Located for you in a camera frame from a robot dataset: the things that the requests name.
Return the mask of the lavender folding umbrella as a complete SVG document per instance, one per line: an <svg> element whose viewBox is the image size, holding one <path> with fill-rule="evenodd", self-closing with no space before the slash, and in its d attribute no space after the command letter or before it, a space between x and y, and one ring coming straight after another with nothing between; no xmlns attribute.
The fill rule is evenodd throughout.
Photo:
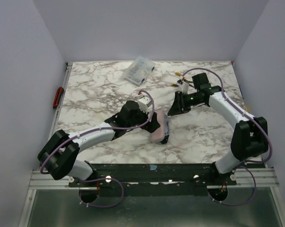
<svg viewBox="0 0 285 227"><path fill-rule="evenodd" d="M169 118L167 115L164 117L164 138L159 142L159 144L167 144L169 140Z"/></svg>

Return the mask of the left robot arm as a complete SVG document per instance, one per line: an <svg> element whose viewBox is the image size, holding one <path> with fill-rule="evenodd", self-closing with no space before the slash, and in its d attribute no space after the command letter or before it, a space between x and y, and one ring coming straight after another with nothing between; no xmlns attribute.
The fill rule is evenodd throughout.
<svg viewBox="0 0 285 227"><path fill-rule="evenodd" d="M96 169L88 161L77 160L78 154L97 144L116 140L136 128L149 132L152 142L159 142L165 136L164 112L149 112L144 102L130 100L118 113L92 129L74 135L58 130L38 154L40 173L50 174L55 180L65 176L84 182L95 180L98 177Z"/></svg>

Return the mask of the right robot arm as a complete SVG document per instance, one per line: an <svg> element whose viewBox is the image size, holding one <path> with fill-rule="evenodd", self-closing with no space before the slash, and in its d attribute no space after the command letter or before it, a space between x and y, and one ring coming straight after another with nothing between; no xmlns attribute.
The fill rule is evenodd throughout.
<svg viewBox="0 0 285 227"><path fill-rule="evenodd" d="M222 86L212 86L206 73L192 77L196 92L186 90L175 92L174 102L168 115L188 113L193 106L206 105L219 113L233 128L230 151L210 167L212 177L231 172L250 158L269 150L267 121L244 111L232 101Z"/></svg>

